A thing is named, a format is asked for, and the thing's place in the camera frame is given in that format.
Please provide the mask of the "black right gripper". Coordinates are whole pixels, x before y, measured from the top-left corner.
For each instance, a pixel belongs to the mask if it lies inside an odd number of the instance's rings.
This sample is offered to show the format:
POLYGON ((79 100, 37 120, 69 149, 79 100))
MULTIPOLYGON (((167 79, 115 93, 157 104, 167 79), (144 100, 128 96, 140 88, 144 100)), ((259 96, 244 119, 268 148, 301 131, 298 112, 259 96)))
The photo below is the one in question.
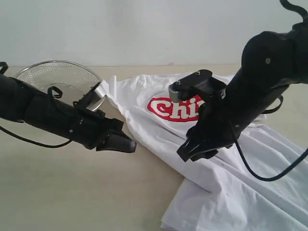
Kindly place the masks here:
POLYGON ((218 149, 237 142, 243 130, 243 95, 228 92, 198 93, 205 101, 198 110, 198 122, 187 132, 187 140, 177 154, 187 162, 210 159, 218 149))

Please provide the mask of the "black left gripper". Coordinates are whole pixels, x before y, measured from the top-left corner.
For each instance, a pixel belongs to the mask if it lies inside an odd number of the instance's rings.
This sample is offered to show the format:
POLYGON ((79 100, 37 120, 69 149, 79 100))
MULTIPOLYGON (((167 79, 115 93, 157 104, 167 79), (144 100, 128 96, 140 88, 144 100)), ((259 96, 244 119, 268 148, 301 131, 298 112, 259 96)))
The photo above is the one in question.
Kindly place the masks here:
POLYGON ((69 106, 69 141, 96 151, 134 153, 136 142, 122 131, 123 122, 105 117, 102 111, 93 112, 69 106))

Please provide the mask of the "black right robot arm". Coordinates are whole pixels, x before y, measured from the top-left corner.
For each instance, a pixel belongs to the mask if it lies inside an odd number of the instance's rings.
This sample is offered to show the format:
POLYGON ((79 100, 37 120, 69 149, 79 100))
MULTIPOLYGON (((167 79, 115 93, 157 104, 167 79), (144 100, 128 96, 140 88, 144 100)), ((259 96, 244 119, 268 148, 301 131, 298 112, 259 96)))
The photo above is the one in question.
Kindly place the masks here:
POLYGON ((182 78, 175 90, 181 100, 204 100, 197 123, 177 153, 183 161, 209 159, 232 146, 241 132, 291 84, 308 81, 308 25, 288 33, 265 31, 246 44, 241 68, 225 84, 208 70, 182 78))

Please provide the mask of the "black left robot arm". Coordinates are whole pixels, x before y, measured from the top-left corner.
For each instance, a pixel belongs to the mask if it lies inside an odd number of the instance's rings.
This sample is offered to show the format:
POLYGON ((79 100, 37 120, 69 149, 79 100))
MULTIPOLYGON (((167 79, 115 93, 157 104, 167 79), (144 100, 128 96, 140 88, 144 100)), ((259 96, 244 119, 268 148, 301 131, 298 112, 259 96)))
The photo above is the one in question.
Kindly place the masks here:
POLYGON ((100 110, 103 83, 90 69, 62 60, 29 66, 8 77, 0 64, 0 116, 26 123, 96 151, 133 153, 136 143, 123 122, 100 110))

